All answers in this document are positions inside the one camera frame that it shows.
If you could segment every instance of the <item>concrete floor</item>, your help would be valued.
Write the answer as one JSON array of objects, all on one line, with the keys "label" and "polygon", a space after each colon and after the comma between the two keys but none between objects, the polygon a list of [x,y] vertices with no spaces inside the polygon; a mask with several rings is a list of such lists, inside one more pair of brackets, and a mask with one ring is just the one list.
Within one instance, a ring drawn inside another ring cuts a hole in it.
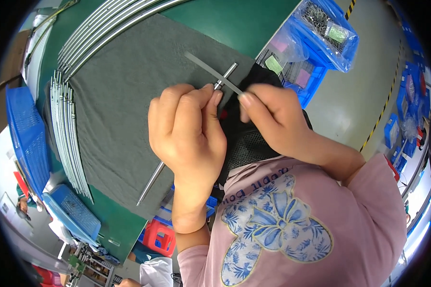
[{"label": "concrete floor", "polygon": [[[336,3],[346,11],[350,2],[336,0]],[[403,33],[390,7],[381,0],[357,1],[349,23],[360,38],[353,69],[348,73],[328,71],[306,111],[316,132],[359,150],[388,97]],[[401,55],[399,70],[403,61]],[[398,72],[386,112],[362,151],[366,159],[383,140],[383,128],[396,101],[400,77]]]}]

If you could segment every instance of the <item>gray felt mat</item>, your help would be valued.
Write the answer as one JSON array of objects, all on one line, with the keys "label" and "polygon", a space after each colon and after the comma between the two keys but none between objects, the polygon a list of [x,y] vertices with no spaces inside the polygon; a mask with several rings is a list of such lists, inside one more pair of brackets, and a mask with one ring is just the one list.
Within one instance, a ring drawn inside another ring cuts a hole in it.
[{"label": "gray felt mat", "polygon": [[[200,32],[156,14],[103,47],[70,80],[88,183],[148,220],[174,179],[165,168],[145,200],[136,207],[160,162],[148,143],[150,100],[177,83],[201,88],[216,82],[215,77],[185,58],[185,51],[221,74],[237,62],[239,66],[229,77],[234,84],[240,83],[255,62]],[[224,103],[232,91],[225,87],[222,90]]]}]

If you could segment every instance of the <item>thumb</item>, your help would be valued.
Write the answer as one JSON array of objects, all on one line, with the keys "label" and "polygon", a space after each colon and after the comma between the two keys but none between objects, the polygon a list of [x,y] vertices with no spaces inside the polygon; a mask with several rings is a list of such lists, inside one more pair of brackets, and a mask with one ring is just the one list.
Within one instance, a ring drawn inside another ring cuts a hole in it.
[{"label": "thumb", "polygon": [[222,99],[222,91],[216,90],[213,92],[211,99],[203,108],[202,116],[202,132],[208,139],[208,143],[213,148],[220,148],[220,144],[226,145],[225,135],[217,118],[217,106]]},{"label": "thumb", "polygon": [[238,100],[266,141],[280,133],[281,125],[276,122],[268,108],[256,95],[244,92],[238,95]]}]

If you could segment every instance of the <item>green uniform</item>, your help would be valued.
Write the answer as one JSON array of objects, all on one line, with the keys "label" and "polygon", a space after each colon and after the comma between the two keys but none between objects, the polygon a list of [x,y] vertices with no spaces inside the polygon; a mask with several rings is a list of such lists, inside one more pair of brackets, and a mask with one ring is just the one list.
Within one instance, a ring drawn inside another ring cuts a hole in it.
[{"label": "green uniform", "polygon": [[[16,191],[17,191],[17,200],[18,201],[20,201],[21,198],[26,197],[26,195],[24,194],[23,190],[19,187],[19,185],[16,186]],[[33,208],[37,207],[37,204],[35,203],[35,201],[32,199],[31,196],[29,196],[29,198],[27,199],[27,206],[33,207]]]}]

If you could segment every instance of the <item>blue floral print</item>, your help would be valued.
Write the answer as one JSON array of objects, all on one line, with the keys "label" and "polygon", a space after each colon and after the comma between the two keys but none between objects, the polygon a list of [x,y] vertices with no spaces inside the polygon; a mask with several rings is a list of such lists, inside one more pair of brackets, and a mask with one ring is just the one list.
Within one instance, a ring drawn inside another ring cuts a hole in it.
[{"label": "blue floral print", "polygon": [[246,281],[262,250],[280,251],[290,260],[315,262],[333,248],[331,233],[311,216],[310,207],[294,197],[295,176],[284,173],[275,181],[225,207],[222,221],[237,237],[221,268],[224,286]]}]

